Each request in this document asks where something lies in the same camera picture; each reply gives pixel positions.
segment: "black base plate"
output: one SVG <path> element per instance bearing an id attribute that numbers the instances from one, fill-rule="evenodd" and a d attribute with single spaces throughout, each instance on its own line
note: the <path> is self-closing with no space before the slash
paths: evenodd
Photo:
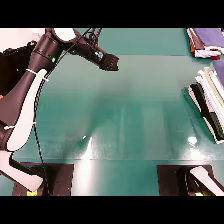
<path id="1" fill-rule="evenodd" d="M 158 165 L 158 182 L 160 196 L 179 196 L 179 186 L 176 172 L 181 167 L 194 168 L 203 166 L 212 176 L 213 170 L 211 165 Z"/>
<path id="2" fill-rule="evenodd" d="M 41 163 L 21 163 L 31 169 L 38 170 L 43 173 Z M 74 164 L 45 164 L 46 173 L 48 177 L 49 189 L 51 196 L 71 196 L 72 178 L 74 171 Z M 28 190 L 18 183 L 14 184 L 12 196 L 27 196 Z M 36 196 L 47 196 L 46 184 L 42 184 L 37 190 Z"/>

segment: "table surface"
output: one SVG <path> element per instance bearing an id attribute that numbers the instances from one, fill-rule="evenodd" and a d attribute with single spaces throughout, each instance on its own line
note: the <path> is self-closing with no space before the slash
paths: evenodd
<path id="1" fill-rule="evenodd" d="M 185 30 L 103 29 L 101 47 L 118 72 L 67 55 L 38 107 L 44 161 L 75 163 L 72 195 L 159 195 L 161 164 L 211 164 L 224 184 L 223 145 L 185 89 L 211 60 L 191 57 Z M 40 161 L 33 133 L 14 159 Z M 0 195 L 12 187 L 0 177 Z"/>

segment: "white wall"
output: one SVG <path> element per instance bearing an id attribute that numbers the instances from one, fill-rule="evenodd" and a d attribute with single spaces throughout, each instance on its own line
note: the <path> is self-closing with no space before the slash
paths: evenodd
<path id="1" fill-rule="evenodd" d="M 0 52 L 23 47 L 31 40 L 37 41 L 44 33 L 45 28 L 0 28 Z"/>

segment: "black fabric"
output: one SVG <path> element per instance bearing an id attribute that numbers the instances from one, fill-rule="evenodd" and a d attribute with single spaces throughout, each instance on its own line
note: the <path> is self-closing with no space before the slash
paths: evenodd
<path id="1" fill-rule="evenodd" d="M 192 84 L 192 85 L 190 85 L 190 87 L 193 90 L 194 95 L 195 95 L 195 97 L 197 99 L 197 102 L 198 102 L 198 104 L 199 104 L 199 106 L 201 108 L 201 116 L 205 117 L 206 120 L 209 122 L 209 124 L 212 126 L 212 129 L 214 130 L 216 139 L 218 141 L 224 140 L 224 138 L 219 135 L 219 133 L 218 133 L 218 131 L 216 129 L 216 125 L 215 125 L 215 123 L 214 123 L 214 121 L 213 121 L 213 119 L 212 119 L 212 117 L 210 115 L 210 112 L 208 110 L 206 102 L 204 101 L 204 98 L 201 95 L 201 92 L 200 92 L 197 84 Z"/>
<path id="2" fill-rule="evenodd" d="M 36 42 L 29 42 L 25 47 L 0 52 L 0 95 L 7 95 L 21 79 L 35 46 Z"/>

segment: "white cable tie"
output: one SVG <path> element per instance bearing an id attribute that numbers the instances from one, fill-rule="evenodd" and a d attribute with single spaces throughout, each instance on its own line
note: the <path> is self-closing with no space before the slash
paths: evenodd
<path id="1" fill-rule="evenodd" d="M 12 129 L 12 128 L 15 128 L 15 127 L 23 127 L 25 125 L 15 125 L 15 126 L 5 126 L 4 129 L 5 130 L 9 130 L 9 129 Z"/>
<path id="2" fill-rule="evenodd" d="M 41 79 L 45 80 L 46 82 L 49 82 L 49 79 L 44 78 L 44 77 L 41 76 L 40 74 L 38 74 L 38 73 L 36 73 L 36 72 L 34 72 L 34 71 L 28 69 L 28 68 L 27 68 L 26 70 L 27 70 L 28 72 L 31 72 L 31 73 L 35 74 L 36 76 L 40 77 Z"/>

